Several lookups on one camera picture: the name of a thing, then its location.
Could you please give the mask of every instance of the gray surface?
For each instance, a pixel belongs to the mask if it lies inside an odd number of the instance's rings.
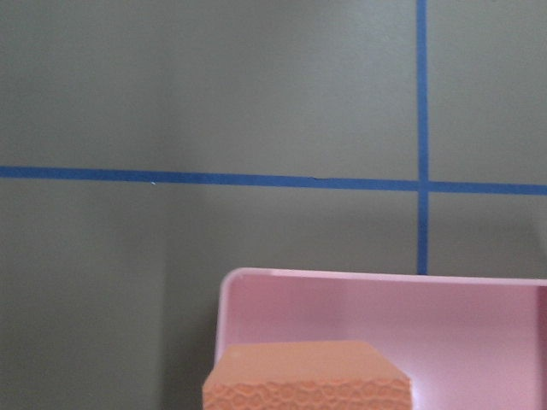
[[[543,1],[429,4],[432,179],[547,183]],[[0,164],[416,178],[415,2],[2,2]],[[413,273],[416,194],[0,180],[0,408],[198,409],[234,267]],[[430,273],[547,277],[432,194]]]

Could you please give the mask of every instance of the blue vertical line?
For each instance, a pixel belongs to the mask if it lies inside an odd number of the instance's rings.
[[[416,85],[418,110],[418,267],[427,275],[429,231],[429,119],[427,112],[427,0],[416,0]]]

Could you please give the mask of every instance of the pink plastic bin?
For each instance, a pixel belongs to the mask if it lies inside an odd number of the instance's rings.
[[[365,340],[413,380],[416,410],[547,409],[547,280],[241,268],[221,286],[233,343]]]

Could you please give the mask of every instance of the orange object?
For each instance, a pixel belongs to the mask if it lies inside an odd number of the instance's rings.
[[[411,408],[409,377],[357,341],[232,345],[203,386],[204,410]]]

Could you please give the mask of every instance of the blue line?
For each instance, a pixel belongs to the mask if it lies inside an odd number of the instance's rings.
[[[427,1],[416,1],[416,86],[418,110],[417,271],[427,275],[429,231],[429,119],[427,106]]]
[[[157,184],[278,186],[331,190],[418,190],[417,181],[397,179],[314,178],[238,173],[174,173],[55,167],[0,167],[0,178],[74,179]]]
[[[431,181],[429,191],[450,194],[547,195],[547,185]]]

